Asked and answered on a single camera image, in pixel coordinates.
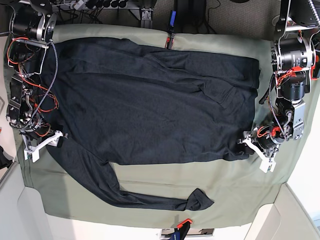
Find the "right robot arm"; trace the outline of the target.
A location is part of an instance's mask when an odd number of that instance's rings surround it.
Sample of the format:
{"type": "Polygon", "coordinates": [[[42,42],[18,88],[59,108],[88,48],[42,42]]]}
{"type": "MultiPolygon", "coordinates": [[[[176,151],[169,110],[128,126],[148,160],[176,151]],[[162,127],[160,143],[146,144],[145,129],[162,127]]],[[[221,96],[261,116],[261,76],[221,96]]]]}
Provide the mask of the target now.
{"type": "Polygon", "coordinates": [[[51,89],[55,82],[42,82],[46,54],[54,49],[53,33],[57,17],[50,0],[2,0],[12,8],[9,22],[10,43],[5,58],[14,74],[9,82],[10,99],[6,117],[22,135],[28,151],[46,145],[59,148],[66,137],[63,127],[49,123],[44,114],[59,107],[51,89]]]}

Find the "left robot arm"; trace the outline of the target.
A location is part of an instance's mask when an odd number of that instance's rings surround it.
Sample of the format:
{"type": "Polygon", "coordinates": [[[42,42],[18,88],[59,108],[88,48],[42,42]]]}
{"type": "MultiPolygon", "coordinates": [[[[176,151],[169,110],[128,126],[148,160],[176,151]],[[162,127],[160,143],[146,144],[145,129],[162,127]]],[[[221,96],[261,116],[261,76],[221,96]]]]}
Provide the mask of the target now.
{"type": "Polygon", "coordinates": [[[272,119],[245,131],[239,144],[261,159],[260,168],[271,171],[282,143],[304,134],[303,98],[320,75],[320,2],[283,0],[270,46],[272,75],[259,100],[267,103],[272,119]]]}

